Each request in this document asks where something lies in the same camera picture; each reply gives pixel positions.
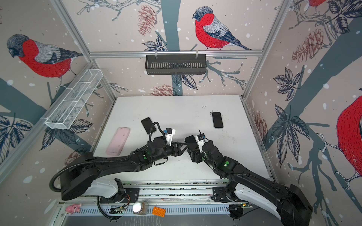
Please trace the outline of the large phone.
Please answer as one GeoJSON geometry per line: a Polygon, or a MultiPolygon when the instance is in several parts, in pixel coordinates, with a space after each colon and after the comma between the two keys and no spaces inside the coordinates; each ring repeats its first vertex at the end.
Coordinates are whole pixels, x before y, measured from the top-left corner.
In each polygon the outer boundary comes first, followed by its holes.
{"type": "Polygon", "coordinates": [[[184,141],[188,146],[188,151],[190,151],[190,152],[199,151],[199,145],[198,145],[198,142],[196,141],[194,135],[186,137],[184,139],[184,141]]]}

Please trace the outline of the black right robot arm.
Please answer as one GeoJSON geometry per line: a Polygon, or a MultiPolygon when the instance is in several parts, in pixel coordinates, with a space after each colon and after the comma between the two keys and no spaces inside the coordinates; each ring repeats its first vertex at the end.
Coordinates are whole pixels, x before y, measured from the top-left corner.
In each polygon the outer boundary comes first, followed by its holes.
{"type": "Polygon", "coordinates": [[[214,202],[246,201],[273,214],[285,226],[310,224],[312,206],[299,187],[287,187],[257,175],[222,155],[211,140],[201,145],[188,143],[188,152],[193,162],[206,163],[216,175],[228,180],[225,187],[213,188],[214,202]]]}

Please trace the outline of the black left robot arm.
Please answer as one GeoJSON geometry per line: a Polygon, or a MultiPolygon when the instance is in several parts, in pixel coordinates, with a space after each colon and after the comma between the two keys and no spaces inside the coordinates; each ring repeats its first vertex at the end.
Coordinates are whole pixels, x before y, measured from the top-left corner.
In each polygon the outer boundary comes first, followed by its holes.
{"type": "Polygon", "coordinates": [[[156,161],[181,156],[187,148],[186,143],[171,142],[169,146],[162,137],[157,137],[127,156],[95,157],[93,153],[85,153],[57,172],[50,179],[49,188],[61,193],[63,201],[69,201],[82,196],[96,179],[147,170],[156,161]]]}

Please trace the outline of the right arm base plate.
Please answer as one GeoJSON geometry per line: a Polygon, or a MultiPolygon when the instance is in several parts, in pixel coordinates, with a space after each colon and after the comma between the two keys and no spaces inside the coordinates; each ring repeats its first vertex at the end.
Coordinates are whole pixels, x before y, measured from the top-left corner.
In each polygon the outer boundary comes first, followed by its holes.
{"type": "Polygon", "coordinates": [[[211,200],[214,202],[236,202],[238,198],[235,194],[232,194],[230,190],[225,187],[213,187],[213,195],[211,196],[211,200]]]}

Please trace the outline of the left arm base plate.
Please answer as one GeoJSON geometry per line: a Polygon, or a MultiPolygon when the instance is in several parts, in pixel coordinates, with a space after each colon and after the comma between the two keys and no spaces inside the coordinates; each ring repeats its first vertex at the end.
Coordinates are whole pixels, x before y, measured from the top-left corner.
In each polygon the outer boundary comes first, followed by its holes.
{"type": "Polygon", "coordinates": [[[140,193],[139,188],[125,188],[124,191],[116,193],[111,198],[100,198],[100,203],[114,204],[114,203],[135,203],[138,200],[140,193]]]}

